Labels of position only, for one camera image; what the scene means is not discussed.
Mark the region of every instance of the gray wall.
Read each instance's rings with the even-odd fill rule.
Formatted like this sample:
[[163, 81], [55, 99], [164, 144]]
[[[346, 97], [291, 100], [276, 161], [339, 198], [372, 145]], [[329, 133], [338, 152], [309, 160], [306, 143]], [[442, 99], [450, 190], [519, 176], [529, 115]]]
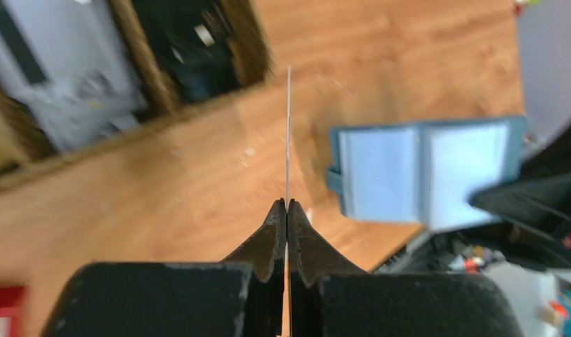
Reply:
[[545, 143], [571, 120], [571, 0], [542, 0], [518, 19], [530, 133]]

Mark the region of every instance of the wooden table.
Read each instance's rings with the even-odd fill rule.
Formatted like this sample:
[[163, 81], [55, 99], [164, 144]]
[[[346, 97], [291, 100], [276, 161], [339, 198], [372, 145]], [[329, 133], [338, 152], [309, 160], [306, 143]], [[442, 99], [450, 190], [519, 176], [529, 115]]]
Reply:
[[95, 260], [215, 261], [291, 195], [372, 268], [420, 225], [355, 223], [324, 187], [339, 124], [523, 111], [511, 0], [257, 0], [276, 77], [215, 111], [0, 192], [0, 284], [26, 284], [24, 335]]

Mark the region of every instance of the blue notebook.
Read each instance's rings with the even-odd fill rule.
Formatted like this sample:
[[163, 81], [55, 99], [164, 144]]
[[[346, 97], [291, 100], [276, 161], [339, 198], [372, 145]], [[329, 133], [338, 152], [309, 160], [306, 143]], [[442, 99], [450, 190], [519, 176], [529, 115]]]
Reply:
[[525, 128], [524, 116], [334, 128], [327, 187], [360, 221], [434, 232], [489, 223], [469, 198], [518, 177]]

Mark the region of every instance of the clutter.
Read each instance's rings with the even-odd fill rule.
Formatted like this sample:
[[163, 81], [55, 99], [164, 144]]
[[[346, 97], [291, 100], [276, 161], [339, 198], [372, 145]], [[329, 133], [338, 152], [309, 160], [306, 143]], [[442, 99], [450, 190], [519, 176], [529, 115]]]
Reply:
[[160, 67], [185, 103], [239, 88], [228, 38], [233, 29], [219, 1], [135, 0], [134, 9]]
[[571, 267], [571, 126], [523, 164], [519, 179], [480, 191], [470, 203], [512, 223], [513, 242]]
[[397, 272], [481, 272], [506, 260], [500, 251], [484, 248], [463, 232], [423, 232], [378, 267], [377, 274]]
[[139, 86], [105, 0], [0, 0], [0, 87], [58, 151], [138, 128]]

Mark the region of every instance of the red object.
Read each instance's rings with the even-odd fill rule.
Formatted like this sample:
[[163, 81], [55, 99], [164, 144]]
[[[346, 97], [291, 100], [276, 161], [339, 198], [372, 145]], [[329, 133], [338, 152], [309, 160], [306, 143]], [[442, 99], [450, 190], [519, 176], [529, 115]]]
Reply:
[[465, 271], [469, 274], [477, 273], [478, 269], [480, 268], [480, 266], [472, 258], [468, 258], [467, 260], [465, 260], [463, 266], [465, 268]]
[[554, 309], [554, 311], [560, 314], [560, 316], [568, 318], [568, 311], [566, 310], [566, 308], [564, 308], [564, 305], [553, 300], [550, 302], [550, 306], [552, 307], [552, 309]]
[[9, 318], [8, 336], [20, 336], [20, 304], [22, 303], [25, 288], [14, 286], [0, 288], [0, 318]]

